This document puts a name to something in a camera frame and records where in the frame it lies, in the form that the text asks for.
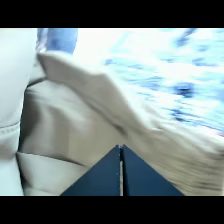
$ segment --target tan jacket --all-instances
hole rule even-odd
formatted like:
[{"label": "tan jacket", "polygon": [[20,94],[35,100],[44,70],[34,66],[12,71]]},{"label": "tan jacket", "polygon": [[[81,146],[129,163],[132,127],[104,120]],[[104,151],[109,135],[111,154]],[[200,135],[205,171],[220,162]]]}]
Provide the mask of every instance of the tan jacket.
[{"label": "tan jacket", "polygon": [[223,139],[169,120],[70,55],[36,58],[35,44],[36,29],[0,29],[0,195],[60,195],[116,144],[185,195],[223,194]]}]

